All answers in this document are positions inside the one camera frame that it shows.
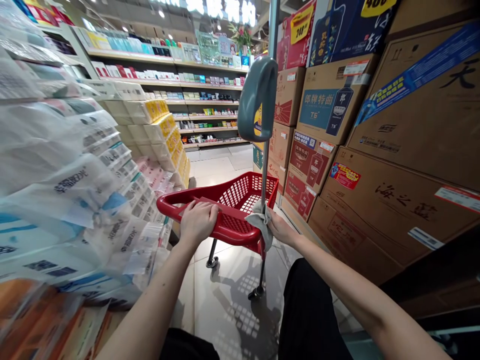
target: forearm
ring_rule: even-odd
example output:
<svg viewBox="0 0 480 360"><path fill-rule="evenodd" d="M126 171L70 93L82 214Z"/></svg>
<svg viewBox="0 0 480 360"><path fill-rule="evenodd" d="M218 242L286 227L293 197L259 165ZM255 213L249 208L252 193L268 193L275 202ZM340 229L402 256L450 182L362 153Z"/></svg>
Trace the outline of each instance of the forearm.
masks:
<svg viewBox="0 0 480 360"><path fill-rule="evenodd" d="M145 292L105 344L98 360L157 360L162 352L180 287L195 253L192 241L183 239Z"/></svg>
<svg viewBox="0 0 480 360"><path fill-rule="evenodd" d="M449 359L417 322L373 283L302 235L294 244L370 334L385 358Z"/></svg>

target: red shopping basket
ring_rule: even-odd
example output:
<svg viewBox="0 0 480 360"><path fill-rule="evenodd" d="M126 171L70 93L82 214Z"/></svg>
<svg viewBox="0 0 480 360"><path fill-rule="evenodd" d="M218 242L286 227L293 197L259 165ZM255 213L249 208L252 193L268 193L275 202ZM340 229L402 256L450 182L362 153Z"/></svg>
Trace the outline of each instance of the red shopping basket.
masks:
<svg viewBox="0 0 480 360"><path fill-rule="evenodd" d="M267 206L270 209L274 207L278 187L279 180L267 176L265 198L268 199ZM245 220L245 217L252 213L252 208L261 198L261 194L262 174L250 171L218 185L162 195L156 201L156 206L162 214L180 222L181 214L193 200L217 204L219 207L218 218L211 237L230 245L248 248L260 254L264 260L265 244L262 233Z"/></svg>

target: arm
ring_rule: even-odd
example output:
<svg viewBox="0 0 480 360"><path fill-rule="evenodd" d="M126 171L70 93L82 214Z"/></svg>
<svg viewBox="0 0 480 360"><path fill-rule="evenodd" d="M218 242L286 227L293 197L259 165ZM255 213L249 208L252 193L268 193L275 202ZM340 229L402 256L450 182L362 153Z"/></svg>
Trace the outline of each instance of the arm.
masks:
<svg viewBox="0 0 480 360"><path fill-rule="evenodd" d="M206 202L194 205L192 201L183 213L180 241L96 360L157 360L160 357L187 267L217 221L216 205Z"/></svg>
<svg viewBox="0 0 480 360"><path fill-rule="evenodd" d="M400 306L358 272L293 230L270 211L273 236L297 250L370 334L386 359L451 358Z"/></svg>

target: shopping cart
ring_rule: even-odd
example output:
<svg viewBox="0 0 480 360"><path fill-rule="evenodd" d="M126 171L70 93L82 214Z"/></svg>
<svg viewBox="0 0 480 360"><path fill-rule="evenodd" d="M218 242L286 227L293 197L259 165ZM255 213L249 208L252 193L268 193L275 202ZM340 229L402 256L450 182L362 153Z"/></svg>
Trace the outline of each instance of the shopping cart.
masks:
<svg viewBox="0 0 480 360"><path fill-rule="evenodd" d="M217 240L233 246L243 246L261 256L261 273L258 286L248 294L248 299L259 298L264 293L262 286L265 269L265 242L262 233L251 226L245 217L252 213L254 204L261 200L261 212L265 206L273 209L279 180L267 175L270 138L273 133L275 96L277 93L278 64L277 35L280 1L270 1L270 32L268 56L256 60L250 67L243 85L238 104L238 133L244 140L263 143L262 175L247 172L219 185L187 189L161 196L156 205L158 210L174 220L182 220L182 212L196 200L209 202L219 207L218 218L211 236L213 244L206 263L207 268L215 268L219 258L214 257ZM261 127L255 124L255 114L262 107Z"/></svg>

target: black pants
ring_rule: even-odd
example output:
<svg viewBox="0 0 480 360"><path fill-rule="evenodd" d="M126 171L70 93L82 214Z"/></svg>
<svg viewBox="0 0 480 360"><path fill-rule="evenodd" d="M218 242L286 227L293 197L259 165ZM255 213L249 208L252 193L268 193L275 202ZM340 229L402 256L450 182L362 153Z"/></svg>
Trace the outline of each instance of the black pants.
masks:
<svg viewBox="0 0 480 360"><path fill-rule="evenodd" d="M283 298L279 360L352 360L339 332L330 288L304 258L293 263ZM171 328L160 356L160 360L170 359L220 358L208 341Z"/></svg>

